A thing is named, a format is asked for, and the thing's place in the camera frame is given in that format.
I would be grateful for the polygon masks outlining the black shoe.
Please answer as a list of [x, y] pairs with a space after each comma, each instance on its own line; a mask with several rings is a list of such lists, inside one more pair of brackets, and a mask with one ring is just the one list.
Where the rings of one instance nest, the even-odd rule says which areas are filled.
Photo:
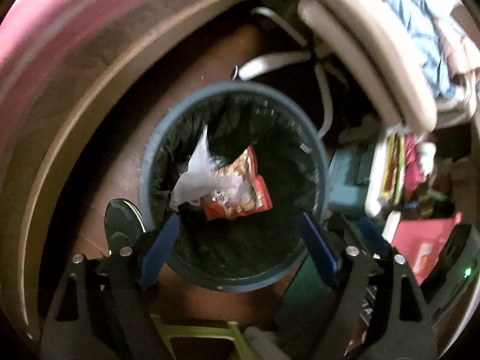
[[116, 253], [133, 247], [146, 229], [139, 209], [127, 199], [115, 198], [106, 206], [104, 231], [109, 250]]

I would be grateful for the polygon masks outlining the pink striped bed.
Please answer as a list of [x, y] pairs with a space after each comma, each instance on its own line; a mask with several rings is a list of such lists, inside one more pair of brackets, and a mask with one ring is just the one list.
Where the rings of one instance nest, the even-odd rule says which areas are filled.
[[24, 116], [65, 55], [147, 0], [1, 0], [1, 174]]

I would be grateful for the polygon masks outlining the red snack wrapper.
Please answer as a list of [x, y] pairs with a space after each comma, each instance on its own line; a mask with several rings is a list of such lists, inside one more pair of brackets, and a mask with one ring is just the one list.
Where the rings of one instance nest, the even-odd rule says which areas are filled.
[[272, 200], [264, 178], [258, 173], [252, 145], [231, 164], [214, 172], [224, 177], [224, 183], [201, 200], [207, 220], [235, 220], [272, 209]]

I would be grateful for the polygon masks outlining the blue round trash bin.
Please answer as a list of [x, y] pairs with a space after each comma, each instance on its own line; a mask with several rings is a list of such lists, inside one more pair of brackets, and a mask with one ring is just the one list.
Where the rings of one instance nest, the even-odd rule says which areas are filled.
[[151, 134], [138, 203], [150, 230], [177, 219], [168, 266], [199, 287], [262, 289], [306, 255], [299, 217], [321, 219], [326, 149], [302, 108], [256, 82], [210, 85]]

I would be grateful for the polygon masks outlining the green snack box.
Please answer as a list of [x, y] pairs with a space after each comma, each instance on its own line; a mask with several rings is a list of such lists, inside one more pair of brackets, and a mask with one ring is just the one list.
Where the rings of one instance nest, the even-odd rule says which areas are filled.
[[379, 198], [393, 206], [399, 205], [405, 179], [406, 149], [405, 135], [396, 133], [386, 141], [385, 170], [382, 178]]

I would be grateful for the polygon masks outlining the cream office chair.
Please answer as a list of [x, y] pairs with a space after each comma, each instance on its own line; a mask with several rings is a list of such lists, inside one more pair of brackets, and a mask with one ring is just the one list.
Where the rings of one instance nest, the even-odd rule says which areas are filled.
[[384, 0], [298, 0], [298, 17], [315, 34], [309, 41], [274, 10], [257, 12], [279, 25], [299, 45], [295, 52], [253, 58], [233, 71], [236, 80], [251, 80], [294, 63], [313, 63], [324, 105], [320, 135], [332, 125], [335, 100], [326, 81], [324, 57], [335, 54], [375, 107], [383, 124], [422, 135], [461, 125], [473, 118], [479, 96], [479, 47], [453, 17], [460, 0], [425, 0], [433, 11], [452, 82], [465, 90], [461, 100], [435, 97], [416, 47]]

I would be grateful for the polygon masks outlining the blue clothing on chair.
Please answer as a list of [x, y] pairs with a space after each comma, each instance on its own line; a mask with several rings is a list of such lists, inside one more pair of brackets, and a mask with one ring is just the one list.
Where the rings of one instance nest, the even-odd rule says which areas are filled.
[[415, 47], [415, 59], [433, 96], [448, 101], [461, 100], [465, 90], [452, 82], [446, 57], [434, 26], [435, 15], [425, 0], [384, 0], [400, 20]]

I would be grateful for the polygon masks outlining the teal storage box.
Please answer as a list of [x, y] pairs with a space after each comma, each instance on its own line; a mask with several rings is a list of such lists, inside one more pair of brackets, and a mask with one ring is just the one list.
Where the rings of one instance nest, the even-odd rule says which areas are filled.
[[350, 218], [365, 215], [374, 147], [352, 145], [335, 151], [329, 165], [328, 208]]

